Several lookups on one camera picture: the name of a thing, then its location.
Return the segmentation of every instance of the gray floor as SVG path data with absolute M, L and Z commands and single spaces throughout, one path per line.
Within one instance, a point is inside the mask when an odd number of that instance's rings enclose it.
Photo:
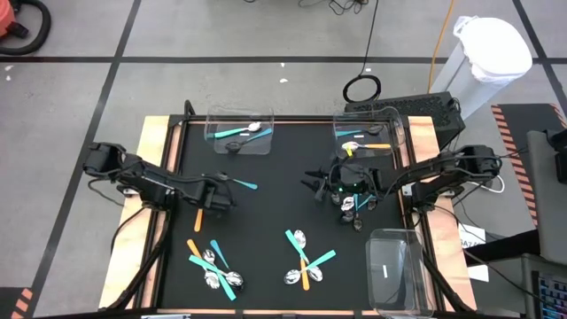
M 133 0 L 45 0 L 53 17 L 50 38 L 37 57 L 80 57 L 71 63 L 0 63 L 0 286 L 30 287 L 61 206 L 75 161 L 110 67 L 89 57 L 112 57 Z M 430 57 L 449 0 L 382 0 L 370 49 L 374 57 Z M 523 0 L 543 49 L 567 57 L 564 0 Z M 326 4 L 299 8 L 296 0 L 141 0 L 124 51 L 127 57 L 361 57 L 372 7 L 335 16 Z M 34 9 L 21 22 L 37 27 Z M 459 15 L 498 17 L 515 26 L 535 49 L 511 0 L 456 2 Z M 439 56 L 457 40 L 447 30 Z M 3 45 L 16 45 L 8 41 Z M 382 97 L 426 91 L 427 64 L 370 64 L 383 83 Z M 277 114 L 331 114 L 344 107 L 342 88 L 359 63 L 121 64 L 96 140 L 136 150 L 144 116 L 180 113 L 189 98 L 198 113 L 209 105 L 271 107 Z M 567 66 L 554 65 L 567 82 Z M 358 98 L 370 87 L 353 88 Z M 544 68 L 535 65 L 491 103 L 558 103 Z M 505 153 L 486 105 L 467 120 L 459 144 L 489 144 Z M 509 163 L 506 191 L 478 191 L 464 202 L 477 224 L 500 235 L 533 228 Z M 97 309 L 120 209 L 86 188 L 82 178 L 52 260 L 35 315 Z M 113 193 L 110 186 L 103 190 Z M 461 216 L 461 207 L 456 210 Z

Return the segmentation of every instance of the white paper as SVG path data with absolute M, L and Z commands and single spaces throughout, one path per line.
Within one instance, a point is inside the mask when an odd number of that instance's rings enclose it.
M 485 230 L 478 227 L 459 224 L 459 234 L 461 236 L 462 248 L 481 245 L 486 241 Z M 488 267 L 485 265 L 469 267 L 469 277 L 470 279 L 481 280 L 488 283 Z

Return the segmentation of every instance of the white cable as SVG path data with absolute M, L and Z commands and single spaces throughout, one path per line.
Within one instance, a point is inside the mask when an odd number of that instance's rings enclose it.
M 483 190 L 487 190 L 487 191 L 493 192 L 495 194 L 502 194 L 504 192 L 504 190 L 506 189 L 506 184 L 504 183 L 504 180 L 502 179 L 502 177 L 500 177 L 499 175 L 497 175 L 496 177 L 498 177 L 498 179 L 500 180 L 500 184 L 502 185 L 502 188 L 500 190 L 493 190 L 489 187 L 486 187 L 484 185 L 480 185 L 480 184 L 474 183 L 474 182 L 468 182 L 468 183 L 480 186 L 480 188 L 482 188 Z

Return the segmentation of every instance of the trash can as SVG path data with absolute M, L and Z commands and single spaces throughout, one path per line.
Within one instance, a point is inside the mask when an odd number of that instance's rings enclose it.
M 459 17 L 453 35 L 461 41 L 431 86 L 449 91 L 461 102 L 466 120 L 480 106 L 532 67 L 532 54 L 508 22 L 496 18 Z

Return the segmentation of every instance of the clear plastic bin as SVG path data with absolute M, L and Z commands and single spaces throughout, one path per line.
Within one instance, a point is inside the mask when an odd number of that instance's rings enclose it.
M 266 155 L 273 135 L 272 109 L 257 112 L 211 106 L 206 115 L 205 140 L 220 154 Z
M 391 106 L 368 112 L 335 113 L 335 151 L 341 159 L 385 156 L 405 142 L 398 110 Z M 357 144 L 355 149 L 349 145 Z
M 429 277 L 414 230 L 374 230 L 366 243 L 370 305 L 384 316 L 431 317 Z

